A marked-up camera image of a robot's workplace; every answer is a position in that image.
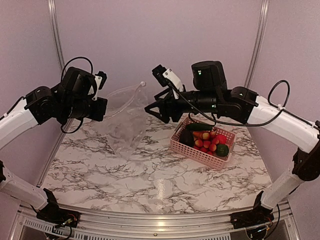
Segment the clear zip top bag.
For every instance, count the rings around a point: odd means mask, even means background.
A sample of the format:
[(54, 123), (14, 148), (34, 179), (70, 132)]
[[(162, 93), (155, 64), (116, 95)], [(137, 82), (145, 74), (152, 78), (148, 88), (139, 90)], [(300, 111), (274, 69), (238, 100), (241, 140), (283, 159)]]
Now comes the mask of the clear zip top bag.
[(106, 138), (115, 155), (128, 160), (146, 134), (147, 83), (118, 89), (106, 98), (106, 114), (94, 128)]

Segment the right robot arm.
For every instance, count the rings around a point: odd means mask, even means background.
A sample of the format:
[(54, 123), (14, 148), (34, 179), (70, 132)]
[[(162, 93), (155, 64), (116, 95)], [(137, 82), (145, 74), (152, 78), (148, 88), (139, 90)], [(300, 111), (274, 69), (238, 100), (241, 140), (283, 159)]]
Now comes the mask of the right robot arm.
[(164, 90), (145, 111), (164, 123), (177, 122), (184, 113), (201, 114), (215, 123), (226, 117), (239, 127), (261, 127), (297, 146), (293, 166), (256, 197), (248, 212), (247, 219), (258, 224), (298, 186), (319, 177), (320, 123), (303, 119), (246, 87), (228, 89), (219, 61), (200, 61), (191, 70), (195, 90), (186, 91), (171, 69), (155, 67), (152, 74)]

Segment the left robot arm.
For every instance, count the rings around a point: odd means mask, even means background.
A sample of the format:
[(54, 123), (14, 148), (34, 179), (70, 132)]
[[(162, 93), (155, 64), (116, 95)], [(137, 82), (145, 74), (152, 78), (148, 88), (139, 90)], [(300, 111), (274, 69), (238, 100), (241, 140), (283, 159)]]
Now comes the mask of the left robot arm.
[[(50, 119), (56, 119), (62, 127), (69, 119), (101, 122), (108, 101), (98, 97), (98, 91), (103, 88), (106, 80), (107, 74), (103, 71), (93, 75), (70, 67), (56, 86), (40, 86), (21, 97), (0, 118), (0, 146), (5, 147), (21, 134)], [(3, 164), (0, 165), (0, 190), (28, 203), (38, 216), (46, 216), (53, 223), (63, 219), (63, 211), (50, 190), (37, 188), (15, 176)]]

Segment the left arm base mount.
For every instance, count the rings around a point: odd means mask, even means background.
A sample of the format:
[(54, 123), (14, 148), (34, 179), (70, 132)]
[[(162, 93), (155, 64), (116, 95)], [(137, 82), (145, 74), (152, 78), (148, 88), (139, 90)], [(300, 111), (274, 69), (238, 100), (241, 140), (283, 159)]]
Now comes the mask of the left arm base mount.
[(66, 225), (76, 228), (80, 219), (80, 215), (81, 214), (78, 211), (60, 208), (58, 211), (51, 213), (44, 213), (43, 211), (40, 211), (36, 214), (36, 217), (40, 220), (60, 226), (67, 220), (71, 220), (71, 222), (67, 223)]

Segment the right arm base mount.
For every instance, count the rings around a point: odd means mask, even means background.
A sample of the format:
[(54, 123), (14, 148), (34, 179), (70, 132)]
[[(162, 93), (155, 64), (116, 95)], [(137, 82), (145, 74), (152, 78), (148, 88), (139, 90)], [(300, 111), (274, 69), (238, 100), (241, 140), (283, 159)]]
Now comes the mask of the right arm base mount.
[(234, 212), (230, 215), (230, 223), (234, 229), (247, 228), (272, 222), (274, 215), (271, 212), (262, 212), (257, 210), (246, 210), (240, 212)]

